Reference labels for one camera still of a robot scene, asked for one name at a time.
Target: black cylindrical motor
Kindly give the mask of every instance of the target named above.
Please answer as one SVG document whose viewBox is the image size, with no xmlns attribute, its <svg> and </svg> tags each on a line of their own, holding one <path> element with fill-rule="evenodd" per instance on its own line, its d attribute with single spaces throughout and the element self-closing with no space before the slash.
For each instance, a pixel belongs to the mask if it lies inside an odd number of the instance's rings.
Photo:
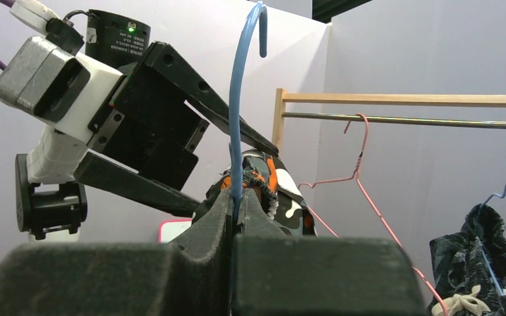
<svg viewBox="0 0 506 316">
<path fill-rule="evenodd" d="M 150 26 L 105 11 L 89 13 L 87 56 L 116 69 L 141 59 L 150 40 Z"/>
</svg>

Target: clothes rail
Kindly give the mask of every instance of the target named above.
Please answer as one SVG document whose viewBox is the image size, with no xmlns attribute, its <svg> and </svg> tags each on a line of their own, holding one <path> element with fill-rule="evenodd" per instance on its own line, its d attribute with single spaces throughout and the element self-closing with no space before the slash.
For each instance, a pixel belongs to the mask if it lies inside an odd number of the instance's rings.
<svg viewBox="0 0 506 316">
<path fill-rule="evenodd" d="M 349 120 L 363 122 L 357 115 L 327 114 L 327 113 L 294 113 L 284 112 L 283 117 L 295 117 L 299 119 L 320 119 L 320 120 Z M 452 126 L 471 128 L 496 128 L 506 130 L 506 122 L 489 120 L 437 120 L 434 118 L 408 118 L 408 117 L 366 117 L 369 122 L 392 123 L 408 125 L 431 125 L 431 126 Z"/>
<path fill-rule="evenodd" d="M 272 142 L 279 149 L 282 149 L 284 118 L 361 121 L 355 115 L 286 112 L 287 103 L 506 108 L 506 95 L 288 93 L 285 89 L 279 88 L 276 89 L 272 131 Z M 370 122 L 393 124 L 506 129 L 506 122 L 496 121 L 438 120 L 403 117 L 368 117 L 368 120 Z"/>
</svg>

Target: wooden rack post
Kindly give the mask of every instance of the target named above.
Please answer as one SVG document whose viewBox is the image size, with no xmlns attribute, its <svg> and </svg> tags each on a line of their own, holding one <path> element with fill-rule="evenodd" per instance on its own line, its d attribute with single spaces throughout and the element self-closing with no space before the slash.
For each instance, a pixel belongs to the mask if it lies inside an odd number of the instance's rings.
<svg viewBox="0 0 506 316">
<path fill-rule="evenodd" d="M 286 90 L 283 88 L 276 89 L 276 101 L 274 103 L 274 119 L 272 123 L 272 143 L 278 149 L 282 149 L 282 140 L 284 137 L 284 112 L 286 111 L 286 103 L 284 95 Z"/>
</svg>

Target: orange and black fabric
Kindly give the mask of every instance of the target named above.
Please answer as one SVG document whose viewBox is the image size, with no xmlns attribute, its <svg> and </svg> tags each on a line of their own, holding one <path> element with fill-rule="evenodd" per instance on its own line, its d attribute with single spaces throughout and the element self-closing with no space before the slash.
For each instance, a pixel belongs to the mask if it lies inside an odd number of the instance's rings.
<svg viewBox="0 0 506 316">
<path fill-rule="evenodd" d="M 257 150 L 243 153 L 243 187 L 257 191 L 261 206 L 267 216 L 275 221 L 281 230 L 292 236 L 315 235 L 313 216 L 307 210 L 303 197 L 291 186 L 288 171 L 279 158 Z M 214 204 L 222 189 L 231 186 L 231 174 L 227 169 L 222 177 L 206 192 L 206 199 L 197 208 L 193 223 L 196 223 Z"/>
</svg>

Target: white wall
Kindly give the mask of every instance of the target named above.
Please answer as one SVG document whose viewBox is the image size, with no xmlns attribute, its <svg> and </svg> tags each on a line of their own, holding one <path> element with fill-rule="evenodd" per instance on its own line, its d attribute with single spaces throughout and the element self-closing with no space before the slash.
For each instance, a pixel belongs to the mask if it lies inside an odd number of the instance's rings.
<svg viewBox="0 0 506 316">
<path fill-rule="evenodd" d="M 373 0 L 333 19 L 325 92 L 506 94 L 506 1 Z M 506 109 L 325 105 L 327 113 L 506 120 Z M 363 124 L 325 121 L 318 178 L 350 175 Z M 433 280 L 428 242 L 506 182 L 506 131 L 371 124 L 362 183 Z M 506 221 L 506 206 L 493 206 Z M 354 182 L 316 191 L 342 236 L 387 233 Z M 431 297 L 425 292 L 426 303 Z"/>
<path fill-rule="evenodd" d="M 101 9 L 131 16 L 151 25 L 152 40 L 171 43 L 227 100 L 231 68 L 246 15 L 254 5 L 248 1 L 132 1 L 125 0 L 46 0 L 59 14 L 75 9 Z M 84 31 L 86 20 L 75 18 Z M 242 93 L 242 116 L 270 138 L 275 90 L 323 90 L 326 25 L 301 16 L 269 9 L 269 51 L 258 56 L 258 36 L 251 45 Z M 22 43 L 32 35 L 0 5 L 0 58 L 8 62 Z M 295 158 L 291 172 L 302 174 L 297 166 L 316 166 L 318 124 L 305 134 L 296 147 L 286 143 L 287 155 L 311 151 Z M 305 133 L 301 125 L 290 125 L 287 132 Z M 14 200 L 14 157 L 27 153 L 37 143 L 43 126 L 36 119 L 0 103 L 0 260 L 26 235 L 16 227 Z M 184 192 L 204 198 L 205 191 L 229 162 L 229 137 L 211 126 L 196 150 L 200 161 Z M 314 177 L 315 170 L 308 176 Z M 82 225 L 82 241 L 154 242 L 158 225 L 168 219 L 155 209 L 121 197 L 88 188 L 88 220 Z"/>
</svg>

